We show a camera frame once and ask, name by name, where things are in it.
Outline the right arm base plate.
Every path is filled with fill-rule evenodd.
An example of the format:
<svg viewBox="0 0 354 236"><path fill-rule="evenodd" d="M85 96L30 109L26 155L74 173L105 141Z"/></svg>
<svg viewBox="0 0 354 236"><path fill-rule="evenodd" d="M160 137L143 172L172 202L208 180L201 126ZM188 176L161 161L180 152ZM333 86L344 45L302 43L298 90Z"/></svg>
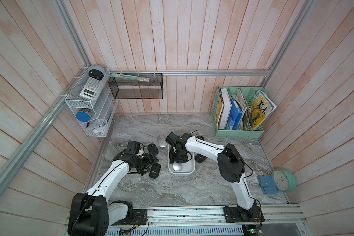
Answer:
<svg viewBox="0 0 354 236"><path fill-rule="evenodd" d="M263 223L265 218L262 214L261 208L254 205L250 210L245 210L239 206L223 208L225 220L227 223L242 223L242 222L256 222Z"/></svg>

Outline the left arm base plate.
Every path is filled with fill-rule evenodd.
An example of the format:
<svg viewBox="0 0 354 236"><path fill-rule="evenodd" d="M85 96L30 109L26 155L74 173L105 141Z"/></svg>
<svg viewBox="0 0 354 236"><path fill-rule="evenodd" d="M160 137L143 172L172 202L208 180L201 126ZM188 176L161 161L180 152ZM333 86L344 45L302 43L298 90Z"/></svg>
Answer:
<svg viewBox="0 0 354 236"><path fill-rule="evenodd" d="M111 226L118 225L147 225L147 209L133 209L125 219L119 220Z"/></svg>

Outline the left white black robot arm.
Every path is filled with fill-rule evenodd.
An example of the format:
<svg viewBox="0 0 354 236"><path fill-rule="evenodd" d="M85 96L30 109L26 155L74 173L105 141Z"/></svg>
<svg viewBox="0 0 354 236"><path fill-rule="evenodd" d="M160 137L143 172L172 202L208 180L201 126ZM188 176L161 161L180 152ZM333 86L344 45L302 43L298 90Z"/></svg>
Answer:
<svg viewBox="0 0 354 236"><path fill-rule="evenodd" d="M85 193L77 193L71 202L67 232L70 236L104 236L113 224L141 224L134 213L133 204L109 199L119 182L131 169L145 175L159 160L155 144L145 147L129 141L126 149L118 153L107 172Z"/></svg>

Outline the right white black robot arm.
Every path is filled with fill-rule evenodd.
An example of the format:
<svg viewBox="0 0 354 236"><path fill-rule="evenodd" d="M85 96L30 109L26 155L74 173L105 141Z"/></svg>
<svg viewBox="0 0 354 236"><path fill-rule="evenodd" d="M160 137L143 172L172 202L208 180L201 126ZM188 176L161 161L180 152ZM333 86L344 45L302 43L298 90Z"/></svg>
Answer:
<svg viewBox="0 0 354 236"><path fill-rule="evenodd" d="M174 171L180 171L178 166L193 160L194 153L209 158L218 164L222 178L231 183L238 208L250 211L257 206L245 179L245 161L234 145L217 145L198 139L192 134L178 136L173 132L165 141L170 146L169 162Z"/></svg>

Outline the silver mouse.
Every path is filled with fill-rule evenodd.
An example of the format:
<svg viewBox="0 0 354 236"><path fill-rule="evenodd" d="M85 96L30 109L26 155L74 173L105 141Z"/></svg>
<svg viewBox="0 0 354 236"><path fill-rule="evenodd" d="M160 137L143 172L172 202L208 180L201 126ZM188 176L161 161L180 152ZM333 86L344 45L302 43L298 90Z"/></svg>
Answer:
<svg viewBox="0 0 354 236"><path fill-rule="evenodd" d="M161 148L167 147L168 143L166 142L166 138L164 137L164 135L158 135L156 139L157 139L158 145Z"/></svg>
<svg viewBox="0 0 354 236"><path fill-rule="evenodd" d="M174 172L179 172L182 169L182 164L178 163L178 162L173 163L172 166L173 166Z"/></svg>

